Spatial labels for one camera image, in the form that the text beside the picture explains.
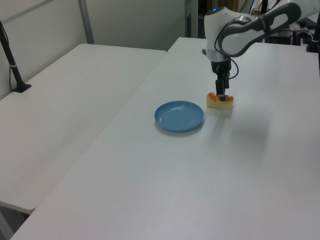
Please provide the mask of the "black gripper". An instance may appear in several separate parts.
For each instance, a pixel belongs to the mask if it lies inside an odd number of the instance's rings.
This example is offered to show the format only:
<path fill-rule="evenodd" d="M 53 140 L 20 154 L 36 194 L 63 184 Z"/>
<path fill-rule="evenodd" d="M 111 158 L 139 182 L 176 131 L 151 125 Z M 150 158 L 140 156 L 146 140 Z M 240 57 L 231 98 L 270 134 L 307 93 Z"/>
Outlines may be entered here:
<path fill-rule="evenodd" d="M 232 68 L 231 59 L 227 58 L 222 61 L 212 61 L 211 69 L 216 74 L 216 94 L 219 100 L 224 102 L 226 100 L 225 89 L 229 89 L 230 70 Z"/>

